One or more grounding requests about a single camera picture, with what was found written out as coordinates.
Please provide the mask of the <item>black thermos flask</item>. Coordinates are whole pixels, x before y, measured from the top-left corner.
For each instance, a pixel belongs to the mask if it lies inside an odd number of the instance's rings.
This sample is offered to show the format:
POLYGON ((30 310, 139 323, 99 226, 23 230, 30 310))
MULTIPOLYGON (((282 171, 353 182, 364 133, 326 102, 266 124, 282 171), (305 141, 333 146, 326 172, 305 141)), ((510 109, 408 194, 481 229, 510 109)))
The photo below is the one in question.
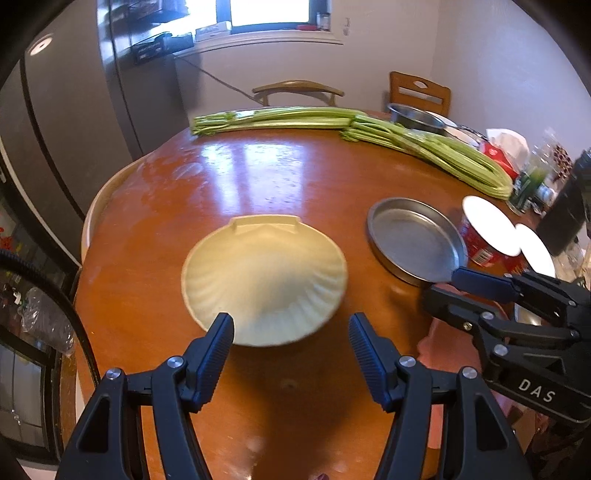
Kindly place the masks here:
POLYGON ((575 161, 567 183, 535 232, 552 256, 564 252, 586 225, 590 235, 590 150, 575 161))

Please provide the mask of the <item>red cup white lid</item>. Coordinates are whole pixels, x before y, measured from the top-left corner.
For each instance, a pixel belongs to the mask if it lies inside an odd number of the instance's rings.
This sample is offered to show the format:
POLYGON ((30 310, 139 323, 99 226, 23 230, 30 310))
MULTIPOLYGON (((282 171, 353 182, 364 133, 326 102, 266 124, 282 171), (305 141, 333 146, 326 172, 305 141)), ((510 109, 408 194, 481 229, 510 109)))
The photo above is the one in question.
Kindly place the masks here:
POLYGON ((524 224, 515 226, 520 253, 515 257, 506 256, 502 263, 510 274, 521 275, 533 271, 551 278, 556 277, 552 257, 538 235, 524 224))
POLYGON ((491 267, 501 260, 521 254, 514 224, 493 203, 478 196, 462 200, 460 234, 469 259, 481 267, 491 267))

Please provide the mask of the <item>left celery bunch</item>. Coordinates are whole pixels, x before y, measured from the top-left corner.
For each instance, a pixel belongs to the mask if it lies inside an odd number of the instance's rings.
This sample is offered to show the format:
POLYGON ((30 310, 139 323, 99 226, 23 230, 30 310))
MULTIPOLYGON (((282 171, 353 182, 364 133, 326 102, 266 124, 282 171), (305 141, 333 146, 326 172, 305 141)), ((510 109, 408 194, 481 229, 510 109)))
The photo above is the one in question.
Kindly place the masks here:
POLYGON ((259 129, 342 130, 353 120, 368 115, 340 107, 275 107, 256 110, 225 111, 194 117, 190 124, 193 136, 211 136, 222 132, 259 129))

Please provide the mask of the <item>steel bowl far side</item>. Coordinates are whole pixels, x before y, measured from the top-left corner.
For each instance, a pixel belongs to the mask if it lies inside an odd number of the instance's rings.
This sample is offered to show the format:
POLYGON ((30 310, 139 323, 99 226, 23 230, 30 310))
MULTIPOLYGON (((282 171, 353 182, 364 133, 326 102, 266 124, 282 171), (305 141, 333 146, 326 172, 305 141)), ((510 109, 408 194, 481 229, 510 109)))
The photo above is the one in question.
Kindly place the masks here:
POLYGON ((432 113, 398 103, 390 103, 388 109, 393 123, 398 123, 407 129, 445 134, 446 124, 432 113))

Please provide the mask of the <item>cream shell-shaped plate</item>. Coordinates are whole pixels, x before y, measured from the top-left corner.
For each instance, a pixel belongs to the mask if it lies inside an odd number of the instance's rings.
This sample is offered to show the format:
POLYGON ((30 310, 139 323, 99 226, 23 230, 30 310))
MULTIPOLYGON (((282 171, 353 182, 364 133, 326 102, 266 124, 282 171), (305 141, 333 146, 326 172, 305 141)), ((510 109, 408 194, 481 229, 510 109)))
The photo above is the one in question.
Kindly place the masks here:
POLYGON ((274 347, 314 334, 334 316, 348 265, 327 235, 293 215, 232 218, 201 239, 181 272, 187 311, 204 330, 219 313, 235 322, 233 342, 274 347))

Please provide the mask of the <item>grey refrigerator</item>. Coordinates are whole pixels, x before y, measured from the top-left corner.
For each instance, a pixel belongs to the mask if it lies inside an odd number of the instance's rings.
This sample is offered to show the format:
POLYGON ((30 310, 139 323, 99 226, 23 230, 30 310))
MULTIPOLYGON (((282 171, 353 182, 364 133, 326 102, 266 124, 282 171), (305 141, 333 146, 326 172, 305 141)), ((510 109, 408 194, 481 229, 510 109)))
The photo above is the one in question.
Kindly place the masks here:
POLYGON ((32 40, 16 69, 25 112, 66 205, 84 219, 117 171, 188 125, 174 58, 139 61, 161 43, 142 1, 72 1, 32 40))

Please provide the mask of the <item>clear green-label bottle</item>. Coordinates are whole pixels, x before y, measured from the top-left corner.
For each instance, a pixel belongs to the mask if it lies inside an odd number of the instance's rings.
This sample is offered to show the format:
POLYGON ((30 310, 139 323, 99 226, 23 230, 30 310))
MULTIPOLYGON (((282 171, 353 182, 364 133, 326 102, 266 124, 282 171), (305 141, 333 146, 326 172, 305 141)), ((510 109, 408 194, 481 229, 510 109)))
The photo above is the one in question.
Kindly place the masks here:
POLYGON ((556 144, 555 131, 547 128, 541 143, 531 148, 507 201, 508 207, 515 214, 522 215, 526 212, 534 194, 546 178, 555 171, 554 149, 556 144))

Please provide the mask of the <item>curved-back wooden chair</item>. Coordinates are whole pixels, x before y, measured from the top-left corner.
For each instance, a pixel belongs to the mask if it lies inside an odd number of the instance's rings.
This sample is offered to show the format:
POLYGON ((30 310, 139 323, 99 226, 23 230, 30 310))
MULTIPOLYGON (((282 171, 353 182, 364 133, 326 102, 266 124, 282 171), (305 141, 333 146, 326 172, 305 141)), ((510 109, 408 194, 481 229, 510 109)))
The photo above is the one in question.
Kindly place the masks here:
POLYGON ((315 98, 331 107, 337 105, 338 97, 342 98, 345 96, 344 91, 335 87, 300 79, 284 80, 252 89, 253 99, 259 101, 266 107, 270 105, 271 95, 287 93, 315 98))

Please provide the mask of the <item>red tissue box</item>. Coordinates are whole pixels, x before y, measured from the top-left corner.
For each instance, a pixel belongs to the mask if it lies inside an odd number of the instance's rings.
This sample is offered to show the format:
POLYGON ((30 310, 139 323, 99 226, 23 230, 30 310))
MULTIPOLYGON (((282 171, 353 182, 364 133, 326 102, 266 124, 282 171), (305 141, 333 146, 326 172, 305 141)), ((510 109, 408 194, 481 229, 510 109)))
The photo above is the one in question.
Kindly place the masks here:
POLYGON ((513 168, 505 153, 500 148, 492 145, 488 141, 484 141, 480 144, 479 150, 481 153, 496 162, 513 181, 517 179, 518 172, 513 168))

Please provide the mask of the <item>right celery bunch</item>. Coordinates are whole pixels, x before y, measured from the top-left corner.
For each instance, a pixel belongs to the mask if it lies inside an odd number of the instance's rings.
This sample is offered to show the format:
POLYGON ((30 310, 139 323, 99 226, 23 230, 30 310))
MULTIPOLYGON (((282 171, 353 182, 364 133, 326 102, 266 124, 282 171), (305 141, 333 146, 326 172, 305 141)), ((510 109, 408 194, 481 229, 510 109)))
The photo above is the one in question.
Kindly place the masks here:
POLYGON ((460 140, 368 116, 356 116, 341 134, 348 141, 372 143, 430 162, 490 197, 508 200, 512 193, 513 182, 505 170, 460 140))

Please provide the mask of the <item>celery bunch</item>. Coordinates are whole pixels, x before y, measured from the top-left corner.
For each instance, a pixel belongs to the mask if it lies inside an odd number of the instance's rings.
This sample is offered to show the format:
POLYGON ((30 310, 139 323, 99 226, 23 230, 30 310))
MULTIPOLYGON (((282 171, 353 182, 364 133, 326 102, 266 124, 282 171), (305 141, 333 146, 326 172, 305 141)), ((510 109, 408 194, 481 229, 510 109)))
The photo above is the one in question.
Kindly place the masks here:
POLYGON ((368 116, 356 116, 341 134, 348 141, 372 143, 430 162, 490 197, 508 200, 512 193, 513 182, 505 170, 460 140, 368 116))
POLYGON ((211 136, 222 132, 259 129, 342 130, 353 120, 368 115, 340 107, 275 107, 256 110, 225 111, 194 117, 190 124, 193 136, 211 136))

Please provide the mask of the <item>pink animal-shaped bowl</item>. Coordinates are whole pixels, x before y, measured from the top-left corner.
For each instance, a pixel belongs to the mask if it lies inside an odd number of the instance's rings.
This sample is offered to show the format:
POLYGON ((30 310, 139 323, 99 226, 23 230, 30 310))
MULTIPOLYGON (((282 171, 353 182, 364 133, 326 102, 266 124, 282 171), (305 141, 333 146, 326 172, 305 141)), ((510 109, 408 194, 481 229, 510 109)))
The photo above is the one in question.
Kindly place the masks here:
MULTIPOLYGON (((482 373, 480 357, 472 344, 472 336, 438 319, 433 319, 429 334, 418 343, 418 352, 418 360, 430 369, 458 373, 463 367, 471 366, 482 373)), ((513 402, 501 394, 493 394, 504 414, 508 416, 513 402)), ((444 406, 433 405, 428 448, 441 448, 443 424, 444 406)))

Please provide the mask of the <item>round steel pan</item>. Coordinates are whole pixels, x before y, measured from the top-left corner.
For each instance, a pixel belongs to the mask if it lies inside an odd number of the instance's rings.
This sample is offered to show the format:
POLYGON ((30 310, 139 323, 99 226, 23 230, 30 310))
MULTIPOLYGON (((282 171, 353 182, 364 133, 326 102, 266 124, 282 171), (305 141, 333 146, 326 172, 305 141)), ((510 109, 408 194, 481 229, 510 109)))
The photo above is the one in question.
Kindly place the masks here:
POLYGON ((400 280, 417 287, 449 283, 468 265, 467 247, 454 224, 431 205, 410 198, 387 198, 370 208, 370 248, 400 280))

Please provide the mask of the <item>brown slatted wooden chair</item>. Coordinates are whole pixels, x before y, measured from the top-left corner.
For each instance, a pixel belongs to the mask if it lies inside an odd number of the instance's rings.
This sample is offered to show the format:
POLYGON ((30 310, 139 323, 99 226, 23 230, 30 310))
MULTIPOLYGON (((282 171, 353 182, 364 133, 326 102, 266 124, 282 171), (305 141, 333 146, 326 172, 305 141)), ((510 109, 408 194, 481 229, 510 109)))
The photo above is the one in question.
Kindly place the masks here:
POLYGON ((391 103, 448 116, 452 98, 450 88, 419 76, 397 71, 392 71, 389 79, 391 103))

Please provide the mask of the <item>white dish behind bowl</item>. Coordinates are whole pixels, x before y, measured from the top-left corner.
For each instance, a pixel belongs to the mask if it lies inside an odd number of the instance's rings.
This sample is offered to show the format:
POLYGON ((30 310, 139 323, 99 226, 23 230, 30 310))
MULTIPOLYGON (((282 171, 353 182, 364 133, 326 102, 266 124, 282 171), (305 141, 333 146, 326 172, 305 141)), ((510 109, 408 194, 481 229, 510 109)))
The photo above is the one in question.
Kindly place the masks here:
POLYGON ((479 150, 481 145, 485 142, 485 137, 483 135, 471 130, 469 127, 458 125, 451 119, 435 112, 429 111, 429 114, 433 115, 444 123, 445 133, 447 136, 462 141, 463 143, 476 148, 477 150, 479 150))

